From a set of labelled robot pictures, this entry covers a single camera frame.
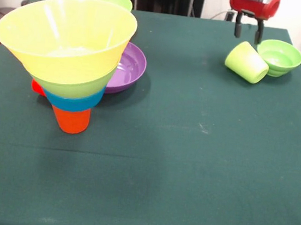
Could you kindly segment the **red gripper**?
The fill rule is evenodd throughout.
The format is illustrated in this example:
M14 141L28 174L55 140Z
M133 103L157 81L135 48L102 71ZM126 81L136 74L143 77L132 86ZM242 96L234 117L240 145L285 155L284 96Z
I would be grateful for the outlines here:
M243 14L254 17L258 26L255 32L254 44L259 45L263 37L264 20L268 20L276 14L280 2L281 0L230 0L231 8L237 11L234 36L241 36Z

